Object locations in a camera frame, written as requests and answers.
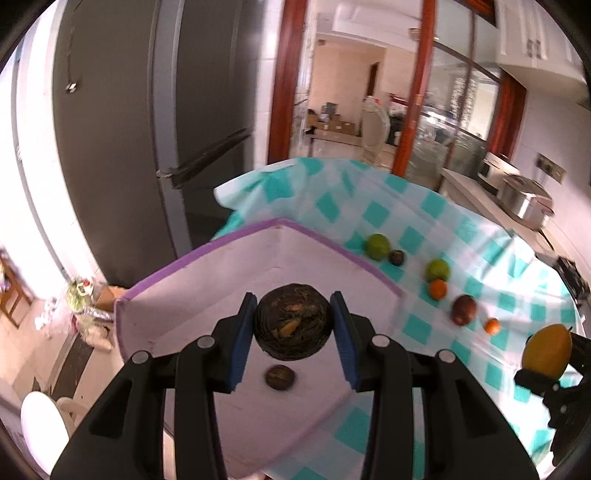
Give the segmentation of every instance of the purple edge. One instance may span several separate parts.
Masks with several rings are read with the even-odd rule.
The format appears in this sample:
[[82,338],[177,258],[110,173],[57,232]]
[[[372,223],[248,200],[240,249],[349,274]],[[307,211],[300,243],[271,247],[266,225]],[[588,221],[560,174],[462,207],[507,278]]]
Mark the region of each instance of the purple edge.
[[274,226],[287,226],[292,228],[299,233],[303,233],[310,238],[313,238],[317,242],[327,246],[328,248],[336,251],[343,257],[347,258],[348,260],[352,261],[356,264],[359,268],[365,270],[368,273],[371,273],[374,277],[376,277],[379,281],[384,283],[394,294],[398,295],[401,299],[404,299],[404,291],[398,287],[391,278],[389,278],[386,274],[381,272],[379,269],[368,263],[362,257],[355,255],[353,252],[350,252],[346,248],[340,246],[339,244],[333,242],[332,240],[322,236],[321,234],[315,232],[314,230],[310,230],[305,226],[287,218],[272,218],[269,220],[263,220],[262,222],[253,223],[252,225],[248,225],[246,227],[240,228],[235,230],[231,233],[227,233],[224,236],[216,238],[215,240],[210,241],[209,243],[189,252],[187,255],[175,260],[171,264],[167,265],[164,268],[161,268],[157,272],[151,274],[149,277],[141,280],[140,282],[136,283],[133,287],[131,287],[125,294],[123,294],[115,303],[115,333],[117,337],[117,343],[119,344],[119,352],[121,354],[121,358],[124,362],[126,362],[129,358],[125,352],[125,348],[123,346],[122,335],[121,335],[121,322],[119,321],[119,315],[121,312],[121,307],[131,299],[135,298],[137,295],[142,293],[143,291],[150,288],[152,285],[158,283],[160,280],[169,277],[170,275],[178,272],[182,268],[185,268],[190,263],[194,262],[195,260],[207,255],[208,253],[223,247],[235,240],[243,238],[248,235],[252,235],[253,233],[260,232],[261,230],[266,230],[268,228]]

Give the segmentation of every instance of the teal and white tablecloth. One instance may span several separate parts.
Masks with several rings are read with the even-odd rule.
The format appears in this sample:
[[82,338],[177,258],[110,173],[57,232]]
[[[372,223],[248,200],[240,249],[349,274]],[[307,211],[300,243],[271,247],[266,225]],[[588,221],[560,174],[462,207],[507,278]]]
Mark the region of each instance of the teal and white tablecloth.
[[[434,354],[449,348],[494,399],[534,461],[549,450],[553,431],[541,399],[513,382],[526,338],[542,327],[563,323],[582,332],[569,292],[552,268],[514,232],[448,202],[439,194],[352,160],[286,160],[246,173],[215,190],[234,212],[217,233],[285,217],[363,255],[372,233],[387,236],[406,252],[402,267],[376,265],[405,291],[404,311],[393,338],[410,351]],[[433,258],[451,266],[447,297],[427,295],[423,274]],[[471,325],[449,319],[451,302],[463,293],[479,304]],[[489,317],[503,326],[491,337]],[[575,373],[561,379],[578,382]],[[415,395],[415,477],[423,478],[424,426]],[[295,451],[269,466],[275,480],[348,480],[361,474],[372,394],[355,394]]]

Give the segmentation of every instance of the white chair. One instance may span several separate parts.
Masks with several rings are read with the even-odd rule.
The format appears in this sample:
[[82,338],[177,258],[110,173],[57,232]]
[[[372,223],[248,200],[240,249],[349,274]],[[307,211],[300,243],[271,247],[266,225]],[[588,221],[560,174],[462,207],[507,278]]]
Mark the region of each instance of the white chair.
[[31,455],[45,473],[53,467],[87,410],[71,398],[57,402],[41,392],[22,401],[21,427]]
[[374,165],[390,133],[390,118],[378,101],[368,96],[363,101],[361,122],[362,161]]

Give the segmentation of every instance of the gray refrigerator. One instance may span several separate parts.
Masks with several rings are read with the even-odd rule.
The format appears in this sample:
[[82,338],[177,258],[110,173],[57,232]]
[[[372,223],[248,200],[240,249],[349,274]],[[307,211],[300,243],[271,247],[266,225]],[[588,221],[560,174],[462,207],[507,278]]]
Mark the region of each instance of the gray refrigerator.
[[260,0],[70,0],[53,73],[61,167],[111,284],[205,244],[252,161]]

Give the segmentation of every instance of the silver screw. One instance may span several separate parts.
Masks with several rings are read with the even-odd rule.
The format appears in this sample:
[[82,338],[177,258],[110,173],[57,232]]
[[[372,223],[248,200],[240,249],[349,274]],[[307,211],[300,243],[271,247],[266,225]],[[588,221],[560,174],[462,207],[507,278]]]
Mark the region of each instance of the silver screw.
[[390,339],[385,335],[374,335],[371,342],[379,348],[386,348],[390,345]]
[[135,352],[132,355],[131,361],[137,365],[141,365],[146,363],[148,361],[148,358],[150,358],[150,354],[145,350],[140,350],[139,352]]
[[211,335],[204,335],[197,340],[199,348],[211,348],[216,344],[216,339]]
[[439,358],[442,362],[452,364],[454,361],[456,361],[456,354],[451,350],[441,350],[441,352],[439,352]]

